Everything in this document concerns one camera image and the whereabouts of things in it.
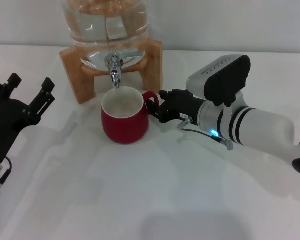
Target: white wall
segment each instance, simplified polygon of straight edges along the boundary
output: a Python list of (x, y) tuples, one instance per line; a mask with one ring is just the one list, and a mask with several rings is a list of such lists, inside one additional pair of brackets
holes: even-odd
[[(148, 0), (165, 49), (300, 53), (300, 0)], [(0, 44), (71, 45), (58, 0), (0, 0)]]

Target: wooden dispenser stand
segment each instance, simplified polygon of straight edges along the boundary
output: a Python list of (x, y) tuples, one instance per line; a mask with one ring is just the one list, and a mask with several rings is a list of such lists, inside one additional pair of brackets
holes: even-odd
[[(136, 65), (122, 69), (122, 73), (140, 72), (143, 89), (158, 93), (163, 84), (163, 44), (160, 41), (147, 39), (142, 43), (141, 48), (145, 52), (144, 58)], [(61, 51), (60, 57), (77, 102), (84, 104), (95, 98), (95, 77), (109, 75), (109, 73), (84, 65), (75, 46)]]

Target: mug handle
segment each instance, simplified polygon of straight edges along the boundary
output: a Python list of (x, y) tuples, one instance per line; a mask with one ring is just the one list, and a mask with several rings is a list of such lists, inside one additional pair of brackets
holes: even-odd
[(147, 101), (147, 100), (153, 98), (154, 103), (157, 105), (160, 105), (159, 98), (158, 98), (157, 94), (155, 94), (153, 91), (147, 91), (146, 93), (142, 94), (142, 96), (143, 96), (144, 101)]

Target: table surface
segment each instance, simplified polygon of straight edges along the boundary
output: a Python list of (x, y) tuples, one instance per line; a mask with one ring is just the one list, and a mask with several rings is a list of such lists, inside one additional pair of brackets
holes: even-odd
[[(300, 240), (300, 174), (253, 149), (234, 151), (150, 118), (146, 136), (111, 142), (101, 93), (78, 105), (59, 57), (63, 47), (0, 45), (0, 83), (17, 73), (12, 97), (29, 104), (46, 77), (56, 100), (24, 129), (8, 156), (0, 240)], [(185, 89), (194, 72), (233, 52), (164, 51), (163, 89)], [(245, 52), (251, 107), (279, 113), (300, 141), (300, 54)], [(101, 77), (96, 91), (110, 89)], [(138, 72), (123, 85), (141, 87)]]

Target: red mug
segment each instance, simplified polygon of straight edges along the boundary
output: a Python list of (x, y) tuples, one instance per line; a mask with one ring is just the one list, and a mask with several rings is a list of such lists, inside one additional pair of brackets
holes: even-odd
[(140, 140), (149, 127), (149, 113), (145, 101), (158, 96), (153, 91), (141, 94), (138, 90), (121, 86), (110, 90), (102, 99), (101, 119), (105, 134), (119, 144)]

